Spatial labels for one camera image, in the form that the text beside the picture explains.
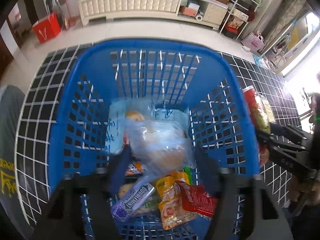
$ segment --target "storage rack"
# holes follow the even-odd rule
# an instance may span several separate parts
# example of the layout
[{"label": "storage rack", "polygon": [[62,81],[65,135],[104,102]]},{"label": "storage rack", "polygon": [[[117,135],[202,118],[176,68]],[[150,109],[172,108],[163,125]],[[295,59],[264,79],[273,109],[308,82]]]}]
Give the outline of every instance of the storage rack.
[{"label": "storage rack", "polygon": [[[235,1],[229,0],[229,1],[230,1],[231,3],[233,3],[233,7],[231,8],[231,10],[228,9],[229,14],[228,14],[226,20],[225,20],[224,23],[223,23],[223,26],[222,26],[222,28],[221,28],[221,30],[220,30],[220,34],[221,34],[224,26],[226,25],[228,19],[230,18],[230,15],[233,15],[233,11],[234,11],[234,8],[236,7],[236,5],[238,5],[239,7],[243,8],[243,9],[245,9],[246,11],[249,11],[246,7],[244,7],[244,6],[242,6],[241,4],[239,4],[239,3],[238,3],[238,0],[235,0]],[[259,7],[259,5],[260,5],[260,3],[261,3],[262,0],[260,0],[259,2],[256,2],[255,0],[251,0],[251,1],[256,4],[256,7],[255,7],[255,9],[254,9],[254,12],[256,12],[256,10],[257,10],[257,8]],[[240,33],[238,34],[236,40],[240,37],[241,33],[243,32],[243,30],[246,28],[246,26],[247,26],[248,23],[249,23],[248,21],[244,21],[244,22],[245,22],[245,25],[244,25],[244,27],[242,28],[242,30],[240,31]]]}]

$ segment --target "white tile floor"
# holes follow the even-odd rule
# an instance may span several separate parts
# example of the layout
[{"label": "white tile floor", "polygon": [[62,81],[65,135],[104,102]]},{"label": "white tile floor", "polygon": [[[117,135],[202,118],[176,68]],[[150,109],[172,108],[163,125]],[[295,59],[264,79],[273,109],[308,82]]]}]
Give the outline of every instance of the white tile floor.
[{"label": "white tile floor", "polygon": [[21,50],[14,54],[14,60],[7,67],[0,85],[16,85],[26,93],[35,72],[49,52],[82,43],[126,37],[155,37],[194,42],[254,62],[252,53],[245,52],[239,42],[202,25],[131,19],[99,23],[83,28],[79,21],[75,27],[61,32],[56,38],[44,44],[40,44],[37,37],[32,34]]}]

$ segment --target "purple doublemint gum package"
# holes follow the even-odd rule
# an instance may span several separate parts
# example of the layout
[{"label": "purple doublemint gum package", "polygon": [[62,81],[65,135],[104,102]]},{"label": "purple doublemint gum package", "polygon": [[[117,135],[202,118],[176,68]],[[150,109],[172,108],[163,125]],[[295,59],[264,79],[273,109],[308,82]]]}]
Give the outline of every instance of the purple doublemint gum package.
[{"label": "purple doublemint gum package", "polygon": [[155,187],[150,183],[144,183],[142,185],[141,183],[135,184],[112,206],[111,213],[120,221],[125,222],[155,190]]}]

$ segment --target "yellow snack package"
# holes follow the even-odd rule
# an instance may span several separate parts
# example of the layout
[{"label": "yellow snack package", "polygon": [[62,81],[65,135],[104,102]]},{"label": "yellow snack package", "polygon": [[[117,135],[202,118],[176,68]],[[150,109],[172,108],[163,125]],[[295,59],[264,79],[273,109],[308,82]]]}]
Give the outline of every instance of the yellow snack package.
[{"label": "yellow snack package", "polygon": [[170,176],[161,178],[156,182],[156,189],[162,199],[159,210],[164,230],[169,230],[197,217],[197,213],[185,211],[182,208],[182,198],[179,186],[175,183],[176,180],[182,180],[188,185],[190,184],[185,172],[173,172]]}]

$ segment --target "red box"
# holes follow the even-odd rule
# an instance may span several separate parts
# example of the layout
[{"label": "red box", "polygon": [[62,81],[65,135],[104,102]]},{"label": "red box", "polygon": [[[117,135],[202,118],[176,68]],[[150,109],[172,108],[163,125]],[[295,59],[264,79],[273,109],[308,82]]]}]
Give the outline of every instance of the red box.
[{"label": "red box", "polygon": [[195,17],[198,13],[198,11],[191,9],[189,7],[185,7],[185,6],[180,6],[180,12],[185,15],[192,16],[192,17]]},{"label": "red box", "polygon": [[61,32],[56,13],[52,13],[40,22],[35,23],[32,29],[38,36],[40,43],[56,37]]}]

